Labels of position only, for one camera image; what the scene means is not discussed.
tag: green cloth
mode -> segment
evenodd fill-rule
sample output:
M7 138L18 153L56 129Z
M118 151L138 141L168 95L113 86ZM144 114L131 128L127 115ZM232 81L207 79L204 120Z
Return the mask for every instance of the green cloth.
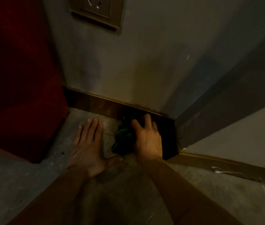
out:
M119 155L126 155L133 152L133 145L135 143L135 131L130 126L134 117L123 117L123 121L115 133L116 143L112 146L112 152Z

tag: person's left forearm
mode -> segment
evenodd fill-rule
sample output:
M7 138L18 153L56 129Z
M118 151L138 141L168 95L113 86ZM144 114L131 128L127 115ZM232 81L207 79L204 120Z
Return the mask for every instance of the person's left forearm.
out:
M87 179L86 171L70 166L8 225L62 223L65 212Z

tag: person's right forearm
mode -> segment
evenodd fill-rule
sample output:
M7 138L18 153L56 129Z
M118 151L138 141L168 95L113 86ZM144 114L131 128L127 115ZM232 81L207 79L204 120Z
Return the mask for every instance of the person's right forearm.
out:
M164 160L148 160L141 164L159 190L174 224L241 224Z

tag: wall socket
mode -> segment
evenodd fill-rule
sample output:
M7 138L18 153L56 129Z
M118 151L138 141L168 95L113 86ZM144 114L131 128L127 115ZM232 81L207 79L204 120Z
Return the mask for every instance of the wall socket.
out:
M81 7L109 18L111 0L82 0Z
M69 0L76 14L120 29L124 0Z

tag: skirting board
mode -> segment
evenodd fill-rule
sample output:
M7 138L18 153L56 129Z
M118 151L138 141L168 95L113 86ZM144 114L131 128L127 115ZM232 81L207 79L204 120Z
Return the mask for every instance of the skirting board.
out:
M66 85L63 85L63 92L69 107L117 120L122 120L122 117L126 114L133 114L136 118L139 118L149 113L152 121L157 123L157 128L162 137L163 159L167 160L178 155L174 120L166 115L94 93L80 91Z
M190 152L180 152L179 155L168 159L167 162L198 167L218 174L223 173L265 183L265 168L247 163Z

